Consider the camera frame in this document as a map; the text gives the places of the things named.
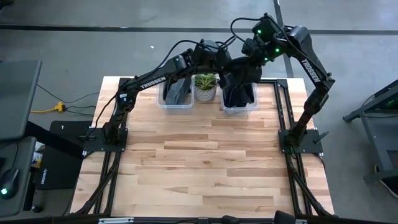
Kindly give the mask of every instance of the white plant pot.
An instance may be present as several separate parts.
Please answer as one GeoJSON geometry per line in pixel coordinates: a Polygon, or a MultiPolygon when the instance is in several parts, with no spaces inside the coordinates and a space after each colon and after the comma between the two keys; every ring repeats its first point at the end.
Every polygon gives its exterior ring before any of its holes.
{"type": "Polygon", "coordinates": [[[216,96],[217,86],[214,86],[211,90],[201,90],[195,86],[195,97],[199,101],[209,102],[216,96]]]}

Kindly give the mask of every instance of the computer mouse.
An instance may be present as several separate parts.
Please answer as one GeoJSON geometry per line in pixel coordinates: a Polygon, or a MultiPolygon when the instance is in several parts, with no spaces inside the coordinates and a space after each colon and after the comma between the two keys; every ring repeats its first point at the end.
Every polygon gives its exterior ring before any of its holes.
{"type": "Polygon", "coordinates": [[[11,168],[6,170],[0,177],[0,197],[11,199],[18,192],[19,169],[11,168]]]}

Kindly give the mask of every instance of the black cloth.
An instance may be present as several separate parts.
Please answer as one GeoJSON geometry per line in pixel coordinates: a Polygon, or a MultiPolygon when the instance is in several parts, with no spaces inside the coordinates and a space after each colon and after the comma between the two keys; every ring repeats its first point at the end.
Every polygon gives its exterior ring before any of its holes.
{"type": "Polygon", "coordinates": [[[248,103],[254,103],[254,90],[252,83],[261,79],[261,68],[253,67],[248,57],[233,59],[223,74],[224,105],[228,108],[245,107],[248,103]]]}

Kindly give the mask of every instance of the wooden tabletop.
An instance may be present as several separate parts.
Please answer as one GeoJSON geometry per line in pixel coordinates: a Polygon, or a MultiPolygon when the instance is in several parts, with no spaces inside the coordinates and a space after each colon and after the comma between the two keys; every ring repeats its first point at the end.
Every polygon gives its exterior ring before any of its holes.
{"type": "MultiPolygon", "coordinates": [[[[94,120],[116,92],[119,78],[104,77],[94,120]]],[[[307,99],[304,81],[287,81],[298,119],[307,99]]],[[[127,120],[128,146],[121,158],[112,216],[270,218],[276,210],[292,213],[285,157],[277,140],[274,88],[257,87],[259,109],[243,117],[224,115],[218,90],[211,103],[195,101],[191,115],[166,114],[157,106],[156,86],[140,92],[127,120]]],[[[110,104],[99,126],[112,110],[110,104]]],[[[71,212],[97,187],[103,156],[95,152],[83,161],[71,212]]],[[[319,158],[304,154],[303,164],[308,187],[333,213],[319,158]]],[[[301,190],[298,194],[304,211],[301,190]]]]}

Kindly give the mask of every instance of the succulent plant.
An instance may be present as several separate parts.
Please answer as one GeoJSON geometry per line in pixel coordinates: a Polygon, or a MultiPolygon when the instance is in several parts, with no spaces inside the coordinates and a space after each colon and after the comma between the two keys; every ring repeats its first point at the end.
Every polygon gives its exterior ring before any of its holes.
{"type": "Polygon", "coordinates": [[[217,85],[214,74],[201,74],[195,77],[195,86],[200,90],[211,90],[217,85]]]}

